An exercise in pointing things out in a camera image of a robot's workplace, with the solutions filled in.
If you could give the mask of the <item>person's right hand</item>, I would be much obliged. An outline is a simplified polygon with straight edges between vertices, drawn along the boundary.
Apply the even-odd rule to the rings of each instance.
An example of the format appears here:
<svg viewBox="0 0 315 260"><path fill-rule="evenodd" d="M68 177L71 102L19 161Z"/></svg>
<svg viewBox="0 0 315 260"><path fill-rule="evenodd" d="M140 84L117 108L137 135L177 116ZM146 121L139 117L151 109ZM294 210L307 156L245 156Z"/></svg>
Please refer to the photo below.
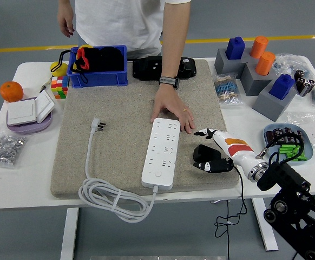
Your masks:
<svg viewBox="0 0 315 260"><path fill-rule="evenodd" d="M66 36L67 38L70 38L74 35L74 25L73 25L73 18L74 14L72 10L59 10L57 14L57 21L58 25L60 27L61 33Z"/></svg>

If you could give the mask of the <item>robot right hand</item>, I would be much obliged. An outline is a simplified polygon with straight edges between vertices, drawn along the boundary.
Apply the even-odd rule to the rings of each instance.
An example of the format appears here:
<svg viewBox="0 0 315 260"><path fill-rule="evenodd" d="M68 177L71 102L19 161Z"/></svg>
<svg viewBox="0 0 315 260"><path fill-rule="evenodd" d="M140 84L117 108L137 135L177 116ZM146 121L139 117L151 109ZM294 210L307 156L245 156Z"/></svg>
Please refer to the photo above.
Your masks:
<svg viewBox="0 0 315 260"><path fill-rule="evenodd" d="M208 173L228 172L235 165L241 166L248 179L264 173L268 169L268 163L256 155L251 147L242 139L238 139L233 133L221 130L205 128L194 133L213 139L221 150L228 156L221 157L221 153L205 145L199 145L193 153L193 166Z"/></svg>

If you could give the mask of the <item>person's left hand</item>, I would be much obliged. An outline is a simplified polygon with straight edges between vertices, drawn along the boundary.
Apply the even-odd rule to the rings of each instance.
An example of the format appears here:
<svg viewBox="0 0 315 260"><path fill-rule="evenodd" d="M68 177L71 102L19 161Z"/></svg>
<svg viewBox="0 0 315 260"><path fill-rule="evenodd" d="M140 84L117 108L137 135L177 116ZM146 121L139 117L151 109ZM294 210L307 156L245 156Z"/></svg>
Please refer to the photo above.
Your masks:
<svg viewBox="0 0 315 260"><path fill-rule="evenodd" d="M153 122L162 110L173 113L180 122L180 130L188 134L195 128L194 116L178 96L172 85L162 83L155 93L154 107L150 121Z"/></svg>

